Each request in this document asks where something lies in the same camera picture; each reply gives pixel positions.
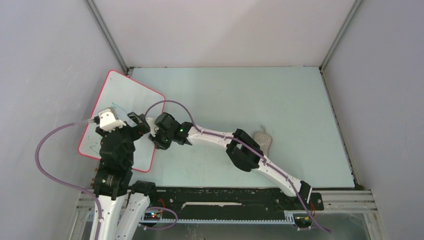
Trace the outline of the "pink-framed whiteboard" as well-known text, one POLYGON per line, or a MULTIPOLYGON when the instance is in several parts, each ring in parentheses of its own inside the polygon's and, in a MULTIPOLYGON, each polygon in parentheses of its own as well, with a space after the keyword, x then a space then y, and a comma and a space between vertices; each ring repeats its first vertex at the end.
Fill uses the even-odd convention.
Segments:
MULTIPOLYGON (((133 127, 135 124, 130 121, 127 114, 130 112, 135 112, 138 115, 144 114, 154 103, 165 99, 162 93, 111 70, 105 78, 90 116, 96 117, 99 111, 112 107, 121 120, 128 122, 133 127)), ((85 127, 77 151, 82 156, 99 160, 101 136, 95 132, 95 128, 95 124, 89 124, 85 127)), ((133 170, 142 173, 149 172, 155 154, 154 144, 146 134, 135 141, 134 145, 133 170)))

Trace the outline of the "grey mesh sponge eraser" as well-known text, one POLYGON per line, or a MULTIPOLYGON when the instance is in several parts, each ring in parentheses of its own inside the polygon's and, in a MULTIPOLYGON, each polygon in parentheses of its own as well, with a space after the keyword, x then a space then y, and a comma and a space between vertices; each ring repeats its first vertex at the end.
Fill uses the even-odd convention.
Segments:
POLYGON ((260 128, 261 130, 253 133, 252 138, 259 145, 263 154, 268 157, 273 138, 269 133, 267 133, 267 130, 263 125, 260 128))

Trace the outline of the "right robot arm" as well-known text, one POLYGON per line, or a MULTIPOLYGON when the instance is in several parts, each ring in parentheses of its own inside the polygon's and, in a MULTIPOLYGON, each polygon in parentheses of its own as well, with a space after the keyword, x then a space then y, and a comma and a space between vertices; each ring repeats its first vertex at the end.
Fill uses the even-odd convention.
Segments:
POLYGON ((167 112, 157 118, 148 117, 146 121, 150 127, 148 138, 158 150, 167 150, 172 143, 218 146, 239 170, 257 172, 274 182, 286 196, 291 197, 291 204, 295 208, 304 209, 311 202, 311 185, 274 164, 260 145, 242 129, 234 132, 214 131, 192 122, 179 123, 167 112))

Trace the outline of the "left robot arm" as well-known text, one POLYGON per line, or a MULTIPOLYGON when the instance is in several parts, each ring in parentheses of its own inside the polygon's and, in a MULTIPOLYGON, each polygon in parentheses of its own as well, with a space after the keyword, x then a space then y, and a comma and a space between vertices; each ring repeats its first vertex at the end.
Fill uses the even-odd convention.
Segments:
POLYGON ((94 117, 96 133, 101 136, 100 162, 94 177, 94 216, 90 239, 130 240, 147 208, 158 202, 153 182, 136 181, 129 185, 133 175, 134 142, 151 131, 144 114, 130 112, 134 122, 130 126, 119 119, 112 108, 106 108, 94 117))

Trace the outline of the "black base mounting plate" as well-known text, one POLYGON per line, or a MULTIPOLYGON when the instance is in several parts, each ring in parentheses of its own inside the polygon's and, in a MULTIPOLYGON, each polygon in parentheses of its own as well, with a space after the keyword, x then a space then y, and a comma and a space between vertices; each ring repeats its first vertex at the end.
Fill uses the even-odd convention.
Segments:
POLYGON ((275 187, 158 187, 153 202, 174 211, 180 221, 274 221, 287 220, 289 211, 324 210, 320 193, 301 204, 275 187))

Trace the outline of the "left corner aluminium post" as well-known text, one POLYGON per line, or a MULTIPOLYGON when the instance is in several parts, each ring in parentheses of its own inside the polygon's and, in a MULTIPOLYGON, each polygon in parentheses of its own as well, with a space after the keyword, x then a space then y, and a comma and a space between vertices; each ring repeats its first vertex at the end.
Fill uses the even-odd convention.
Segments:
POLYGON ((84 0, 84 3, 86 4, 89 12, 91 13, 94 22, 99 28, 99 31, 103 35, 107 45, 109 46, 113 56, 115 57, 116 61, 118 62, 122 72, 124 74, 127 74, 130 67, 126 64, 123 55, 121 54, 118 45, 116 44, 112 33, 110 32, 106 21, 104 20, 102 13, 100 12, 96 2, 94 0, 84 0))

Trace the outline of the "corner aluminium post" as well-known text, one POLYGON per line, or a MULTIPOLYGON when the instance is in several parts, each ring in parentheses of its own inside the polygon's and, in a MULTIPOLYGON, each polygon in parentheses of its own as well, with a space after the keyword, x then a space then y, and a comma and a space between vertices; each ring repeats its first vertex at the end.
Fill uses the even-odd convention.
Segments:
POLYGON ((344 36, 346 35, 350 25, 352 24, 354 18, 356 17, 358 11, 360 10, 360 7, 363 5, 364 0, 355 0, 353 2, 353 5, 351 6, 346 18, 344 19, 341 27, 339 28, 329 50, 327 51, 319 69, 320 72, 323 73, 329 63, 331 62, 334 54, 336 53, 339 45, 341 44, 344 36))
POLYGON ((126 64, 123 55, 121 54, 118 45, 116 44, 112 33, 110 32, 106 21, 104 20, 102 13, 100 12, 96 2, 94 0, 84 0, 84 3, 86 4, 89 12, 91 13, 94 22, 99 28, 99 31, 103 35, 107 45, 109 46, 113 56, 115 57, 116 61, 118 62, 122 72, 124 74, 127 74, 130 67, 126 64))

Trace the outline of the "aluminium frame rail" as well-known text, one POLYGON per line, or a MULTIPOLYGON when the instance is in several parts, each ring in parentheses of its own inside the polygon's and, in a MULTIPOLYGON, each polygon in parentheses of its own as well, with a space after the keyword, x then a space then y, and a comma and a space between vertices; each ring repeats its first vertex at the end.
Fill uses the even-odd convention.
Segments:
POLYGON ((286 220, 179 220, 177 214, 153 202, 153 210, 147 211, 141 218, 141 223, 188 223, 188 224, 294 224, 296 219, 305 218, 308 213, 316 214, 374 214, 377 206, 369 190, 314 190, 322 197, 324 209, 315 210, 312 207, 305 213, 299 211, 285 212, 286 220))

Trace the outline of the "right corner aluminium post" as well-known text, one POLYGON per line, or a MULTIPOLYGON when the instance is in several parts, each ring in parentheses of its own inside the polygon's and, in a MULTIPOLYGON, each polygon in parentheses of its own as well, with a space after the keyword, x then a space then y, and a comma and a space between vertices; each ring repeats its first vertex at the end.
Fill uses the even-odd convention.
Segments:
POLYGON ((320 72, 323 73, 329 63, 331 62, 334 54, 336 53, 339 45, 341 44, 344 36, 346 35, 350 25, 352 24, 354 18, 356 17, 358 11, 360 10, 360 7, 363 5, 364 0, 355 0, 353 2, 353 5, 351 6, 346 18, 344 19, 341 27, 339 28, 329 50, 327 51, 319 69, 320 72))

